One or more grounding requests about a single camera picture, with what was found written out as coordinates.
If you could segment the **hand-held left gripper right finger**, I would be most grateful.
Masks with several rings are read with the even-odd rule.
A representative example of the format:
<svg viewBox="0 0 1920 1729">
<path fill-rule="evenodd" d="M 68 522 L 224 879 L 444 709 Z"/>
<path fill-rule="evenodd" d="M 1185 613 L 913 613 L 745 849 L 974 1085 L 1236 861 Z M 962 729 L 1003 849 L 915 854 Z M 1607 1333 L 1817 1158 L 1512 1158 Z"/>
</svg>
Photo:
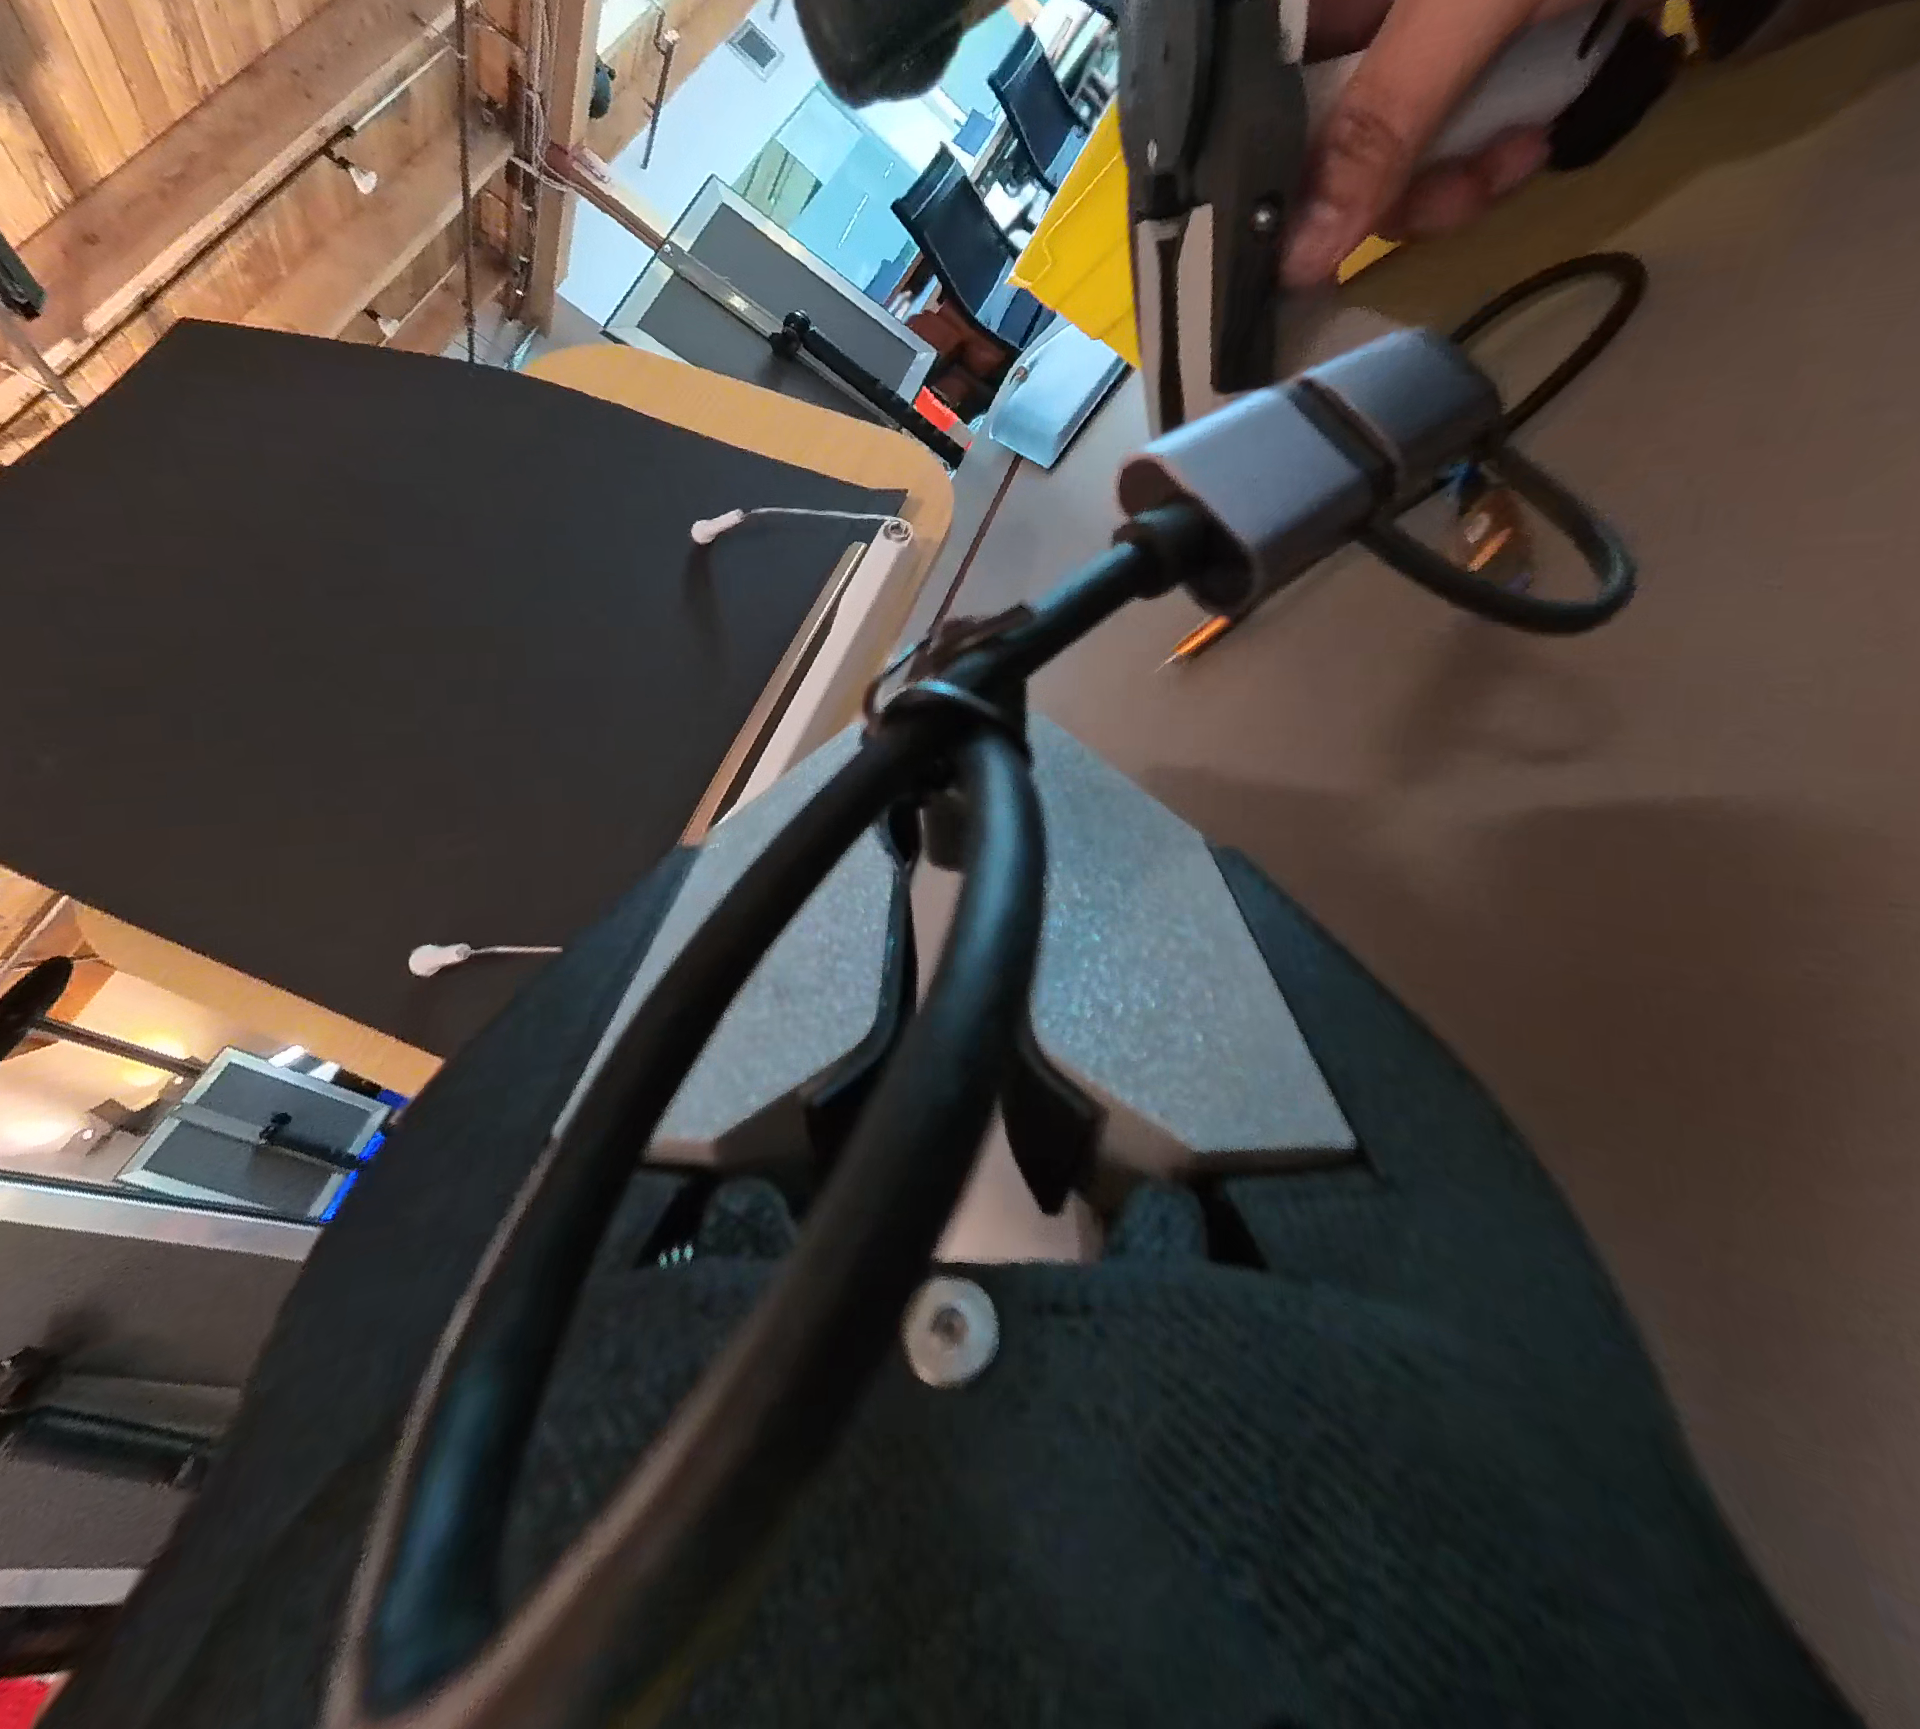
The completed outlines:
<svg viewBox="0 0 1920 1729">
<path fill-rule="evenodd" d="M 1036 716 L 1041 935 L 1017 1044 L 1034 1199 L 1349 1162 L 1357 1139 L 1214 849 Z"/>
</svg>

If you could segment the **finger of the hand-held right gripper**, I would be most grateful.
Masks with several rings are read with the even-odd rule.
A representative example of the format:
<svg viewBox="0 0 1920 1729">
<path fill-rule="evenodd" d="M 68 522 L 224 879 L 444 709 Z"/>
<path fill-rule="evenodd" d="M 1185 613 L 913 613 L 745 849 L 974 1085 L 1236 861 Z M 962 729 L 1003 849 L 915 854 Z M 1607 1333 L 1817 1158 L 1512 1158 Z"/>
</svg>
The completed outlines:
<svg viewBox="0 0 1920 1729">
<path fill-rule="evenodd" d="M 1214 208 L 1193 208 L 1180 242 L 1180 393 L 1219 405 L 1214 364 Z"/>
<path fill-rule="evenodd" d="M 1180 309 L 1183 242 L 1183 216 L 1141 221 L 1131 226 L 1138 367 L 1152 438 L 1182 427 L 1185 420 Z"/>
</svg>

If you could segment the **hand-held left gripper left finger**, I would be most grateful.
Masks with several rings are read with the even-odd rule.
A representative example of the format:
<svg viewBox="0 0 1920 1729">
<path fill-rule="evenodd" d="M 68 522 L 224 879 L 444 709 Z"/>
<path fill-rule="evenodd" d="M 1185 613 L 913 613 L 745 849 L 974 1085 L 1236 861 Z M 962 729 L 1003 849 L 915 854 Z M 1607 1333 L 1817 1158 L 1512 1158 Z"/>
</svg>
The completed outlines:
<svg viewBox="0 0 1920 1729">
<path fill-rule="evenodd" d="M 694 850 L 635 971 L 647 1001 L 692 935 L 830 781 L 791 768 Z M 649 1161 L 812 1161 L 807 1101 L 840 1082 L 882 1024 L 900 868 L 864 835 L 757 960 L 651 1132 Z"/>
</svg>

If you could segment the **yellow plastic bin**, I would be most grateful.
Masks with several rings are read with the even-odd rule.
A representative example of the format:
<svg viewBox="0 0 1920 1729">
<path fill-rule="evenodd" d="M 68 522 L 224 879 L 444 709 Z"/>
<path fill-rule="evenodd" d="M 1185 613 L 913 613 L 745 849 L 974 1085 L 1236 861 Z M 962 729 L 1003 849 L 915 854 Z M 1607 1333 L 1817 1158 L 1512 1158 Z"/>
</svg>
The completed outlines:
<svg viewBox="0 0 1920 1729">
<path fill-rule="evenodd" d="M 1116 0 L 1116 94 L 1013 270 L 1139 372 L 1134 224 L 1212 208 L 1221 400 L 1283 377 L 1282 253 L 1352 58 L 1307 62 L 1309 0 Z"/>
</svg>

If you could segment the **grey usb hub with cable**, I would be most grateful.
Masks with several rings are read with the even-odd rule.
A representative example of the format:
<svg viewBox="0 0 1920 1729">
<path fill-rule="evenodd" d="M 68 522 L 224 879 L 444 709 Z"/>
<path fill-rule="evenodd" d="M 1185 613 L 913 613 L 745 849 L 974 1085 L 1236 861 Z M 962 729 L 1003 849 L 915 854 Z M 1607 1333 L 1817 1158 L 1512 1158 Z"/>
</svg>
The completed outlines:
<svg viewBox="0 0 1920 1729">
<path fill-rule="evenodd" d="M 851 759 L 607 1029 L 408 1409 L 327 1668 L 321 1725 L 649 1725 L 712 1653 L 843 1439 L 1023 1058 L 1044 935 L 1028 684 L 1167 591 L 1244 615 L 1349 544 L 1534 634 L 1613 618 L 1619 536 L 1512 447 L 1464 350 L 1404 329 L 1157 436 L 1114 546 L 1028 606 L 923 639 Z M 526 1603 L 510 1503 L 620 1191 L 737 992 L 871 826 L 946 805 L 948 936 L 789 1261 Z"/>
</svg>

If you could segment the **grey flat pad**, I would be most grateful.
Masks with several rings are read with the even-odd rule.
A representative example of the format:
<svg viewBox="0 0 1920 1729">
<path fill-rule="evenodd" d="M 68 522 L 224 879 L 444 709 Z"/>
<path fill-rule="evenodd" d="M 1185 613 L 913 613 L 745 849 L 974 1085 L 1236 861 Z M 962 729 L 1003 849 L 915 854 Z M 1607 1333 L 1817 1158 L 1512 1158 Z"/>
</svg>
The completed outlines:
<svg viewBox="0 0 1920 1729">
<path fill-rule="evenodd" d="M 1134 367 L 1103 342 L 1056 332 L 1023 352 L 983 416 L 988 440 L 1049 470 Z"/>
</svg>

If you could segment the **metal ledge strip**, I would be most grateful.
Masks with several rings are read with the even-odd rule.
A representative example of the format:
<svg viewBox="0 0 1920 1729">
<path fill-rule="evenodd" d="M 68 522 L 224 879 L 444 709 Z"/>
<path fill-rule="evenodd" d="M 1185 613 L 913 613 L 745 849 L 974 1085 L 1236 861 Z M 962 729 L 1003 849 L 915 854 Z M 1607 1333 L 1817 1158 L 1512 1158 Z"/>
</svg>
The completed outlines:
<svg viewBox="0 0 1920 1729">
<path fill-rule="evenodd" d="M 850 544 L 837 557 L 689 810 L 678 838 L 682 846 L 697 846 L 719 820 L 766 794 L 810 751 L 807 737 L 836 693 L 886 569 L 888 553 L 877 542 Z"/>
</svg>

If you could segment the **grey desk with silver frame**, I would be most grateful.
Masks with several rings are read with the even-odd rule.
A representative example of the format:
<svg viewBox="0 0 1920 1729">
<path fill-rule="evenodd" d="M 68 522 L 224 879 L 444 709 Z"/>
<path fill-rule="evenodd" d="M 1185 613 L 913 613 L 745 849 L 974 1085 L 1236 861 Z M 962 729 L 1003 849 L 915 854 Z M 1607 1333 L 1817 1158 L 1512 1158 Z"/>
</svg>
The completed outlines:
<svg viewBox="0 0 1920 1729">
<path fill-rule="evenodd" d="M 948 470 L 968 454 L 962 427 L 918 405 L 936 350 L 724 180 L 707 180 L 667 229 L 602 337 L 888 427 Z"/>
<path fill-rule="evenodd" d="M 107 1185 L 319 1226 L 404 1106 L 401 1095 L 303 1051 L 227 1047 L 188 1086 L 114 1122 Z"/>
</svg>

